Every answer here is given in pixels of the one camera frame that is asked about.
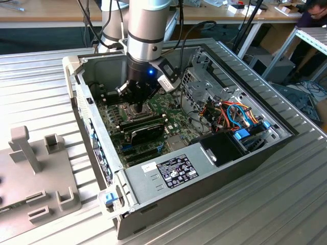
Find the aluminum extrusion table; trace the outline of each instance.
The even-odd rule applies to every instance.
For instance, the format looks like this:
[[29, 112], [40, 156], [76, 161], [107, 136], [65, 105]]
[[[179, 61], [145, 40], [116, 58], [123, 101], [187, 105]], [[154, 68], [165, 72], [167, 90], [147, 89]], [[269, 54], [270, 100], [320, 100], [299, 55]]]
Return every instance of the aluminum extrusion table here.
[[[265, 72], [262, 74], [263, 78], [266, 78], [272, 71], [275, 64], [284, 55], [285, 51], [291, 45], [295, 37], [299, 37], [303, 41], [310, 44], [315, 49], [319, 50], [323, 54], [327, 55], [327, 28], [294, 28], [290, 36], [286, 39], [285, 43], [271, 61], [270, 65], [267, 67]], [[327, 62], [319, 69], [319, 71], [314, 74], [312, 80], [315, 81], [327, 68]]]
[[[99, 188], [69, 104], [61, 65], [64, 56], [93, 50], [0, 56], [1, 133], [10, 125], [27, 125], [32, 140], [50, 133], [62, 135], [83, 204], [79, 211], [4, 244], [326, 244], [326, 135], [223, 44], [213, 39], [188, 42], [199, 43], [216, 52], [299, 135], [257, 170], [117, 241], [113, 223], [102, 218], [95, 200]], [[215, 73], [224, 83], [230, 80]], [[6, 143], [1, 137], [0, 146]]]

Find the power supply label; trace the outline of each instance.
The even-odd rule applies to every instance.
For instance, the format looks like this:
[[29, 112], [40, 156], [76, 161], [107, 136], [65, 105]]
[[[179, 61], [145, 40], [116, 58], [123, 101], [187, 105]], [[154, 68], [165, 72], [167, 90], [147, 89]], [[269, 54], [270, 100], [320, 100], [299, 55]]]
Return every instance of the power supply label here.
[[157, 168], [171, 189], [199, 176], [185, 154], [157, 164]]

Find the blue clip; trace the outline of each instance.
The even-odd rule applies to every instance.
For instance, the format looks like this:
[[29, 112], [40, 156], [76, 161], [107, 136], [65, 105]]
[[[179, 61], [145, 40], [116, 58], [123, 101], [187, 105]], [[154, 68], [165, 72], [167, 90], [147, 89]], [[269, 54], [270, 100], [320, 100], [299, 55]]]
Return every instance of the blue clip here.
[[118, 195], [115, 192], [106, 193], [106, 200], [104, 201], [105, 205], [111, 204], [113, 201], [118, 199]]
[[266, 129], [268, 129], [270, 127], [270, 123], [268, 123], [267, 121], [264, 121], [263, 124], [266, 127]]
[[235, 135], [236, 139], [240, 140], [240, 139], [243, 139], [243, 138], [249, 136], [250, 134], [249, 134], [249, 132], [246, 131], [246, 129], [240, 129], [240, 130], [237, 130], [234, 135]]

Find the blue cable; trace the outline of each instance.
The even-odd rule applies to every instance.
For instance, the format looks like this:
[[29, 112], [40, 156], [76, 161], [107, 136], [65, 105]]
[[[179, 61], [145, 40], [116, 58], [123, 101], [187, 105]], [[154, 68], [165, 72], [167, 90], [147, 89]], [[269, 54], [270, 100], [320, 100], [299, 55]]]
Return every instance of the blue cable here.
[[242, 109], [242, 107], [240, 107], [240, 106], [238, 106], [238, 105], [230, 105], [230, 106], [228, 106], [228, 108], [227, 108], [227, 116], [228, 116], [228, 119], [229, 119], [232, 123], [238, 125], [238, 126], [240, 127], [240, 129], [242, 128], [241, 125], [240, 125], [238, 122], [235, 122], [234, 120], [232, 120], [232, 119], [230, 118], [229, 111], [230, 111], [230, 108], [231, 108], [232, 106], [234, 106], [234, 107], [240, 109], [240, 111], [242, 112], [242, 114], [243, 114], [245, 120], [246, 120], [250, 125], [253, 124], [253, 122], [250, 121], [249, 118], [245, 115], [245, 112], [244, 112], [244, 110]]
[[227, 108], [227, 116], [228, 116], [228, 119], [229, 119], [232, 123], [238, 125], [238, 126], [240, 127], [240, 129], [241, 129], [242, 126], [241, 126], [238, 122], [235, 122], [234, 120], [232, 120], [232, 119], [230, 118], [230, 115], [229, 115], [230, 107], [231, 107], [231, 106], [229, 106], [229, 107]]

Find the robotic arm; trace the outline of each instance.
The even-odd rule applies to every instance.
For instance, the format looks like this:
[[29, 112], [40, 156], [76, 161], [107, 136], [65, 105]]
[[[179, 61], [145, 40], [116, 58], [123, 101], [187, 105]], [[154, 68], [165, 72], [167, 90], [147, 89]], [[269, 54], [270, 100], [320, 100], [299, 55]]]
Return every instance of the robotic arm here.
[[170, 0], [130, 0], [127, 42], [127, 81], [119, 96], [141, 112], [143, 103], [162, 86], [179, 85], [178, 71], [161, 57]]

